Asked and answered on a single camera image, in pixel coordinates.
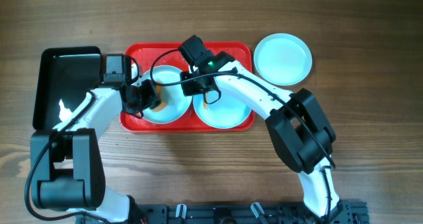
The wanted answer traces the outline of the orange green sponge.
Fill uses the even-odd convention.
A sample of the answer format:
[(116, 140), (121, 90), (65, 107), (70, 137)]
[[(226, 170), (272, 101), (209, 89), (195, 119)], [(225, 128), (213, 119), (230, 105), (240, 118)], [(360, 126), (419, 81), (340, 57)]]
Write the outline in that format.
[(163, 99), (163, 95), (162, 95), (163, 88), (162, 88), (162, 86), (156, 85), (155, 89), (156, 89), (156, 92), (157, 92), (158, 101), (150, 108), (150, 110), (152, 110), (154, 112), (159, 112), (167, 106), (167, 103)]

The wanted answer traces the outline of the white plate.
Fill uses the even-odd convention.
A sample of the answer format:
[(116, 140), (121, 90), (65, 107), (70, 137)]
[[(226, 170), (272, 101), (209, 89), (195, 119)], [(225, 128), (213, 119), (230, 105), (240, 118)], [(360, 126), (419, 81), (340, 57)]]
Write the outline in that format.
[[(160, 65), (153, 69), (153, 78), (158, 83), (175, 83), (180, 81), (182, 71), (171, 65)], [(158, 108), (146, 109), (143, 117), (154, 124), (167, 124), (179, 119), (190, 107), (191, 96), (185, 96), (181, 85), (159, 87), (161, 104)]]
[(192, 104), (196, 115), (208, 126), (217, 129), (230, 129), (241, 125), (251, 113), (251, 109), (240, 100), (217, 91), (194, 95)]
[(292, 34), (271, 34), (254, 50), (254, 66), (269, 83), (291, 86), (302, 82), (311, 72), (313, 56), (308, 45)]

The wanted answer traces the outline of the white plate top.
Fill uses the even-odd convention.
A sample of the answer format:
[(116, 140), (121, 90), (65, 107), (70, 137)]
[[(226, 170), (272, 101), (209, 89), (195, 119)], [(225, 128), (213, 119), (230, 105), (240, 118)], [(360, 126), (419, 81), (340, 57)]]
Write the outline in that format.
[(217, 129), (230, 129), (241, 125), (251, 113), (251, 109), (240, 100), (217, 91), (194, 95), (192, 104), (196, 115), (208, 126)]

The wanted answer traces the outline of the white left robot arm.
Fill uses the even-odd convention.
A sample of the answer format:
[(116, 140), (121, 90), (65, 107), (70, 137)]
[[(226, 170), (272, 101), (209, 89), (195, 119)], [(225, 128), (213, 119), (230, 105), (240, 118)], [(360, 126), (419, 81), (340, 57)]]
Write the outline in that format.
[(157, 91), (142, 81), (137, 61), (94, 48), (42, 54), (24, 187), (28, 212), (43, 221), (78, 217), (101, 223), (144, 223), (135, 200), (107, 187), (98, 141), (121, 113), (141, 118)]

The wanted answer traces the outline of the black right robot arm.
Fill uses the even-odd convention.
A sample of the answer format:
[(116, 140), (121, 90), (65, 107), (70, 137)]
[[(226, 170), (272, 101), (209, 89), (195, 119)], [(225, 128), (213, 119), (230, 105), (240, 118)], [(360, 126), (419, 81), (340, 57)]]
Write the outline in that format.
[(330, 223), (340, 211), (330, 174), (336, 134), (315, 96), (271, 85), (232, 55), (214, 54), (196, 35), (178, 51), (189, 66), (181, 74), (184, 93), (230, 95), (263, 118), (276, 154), (299, 175), (305, 206), (321, 223)]

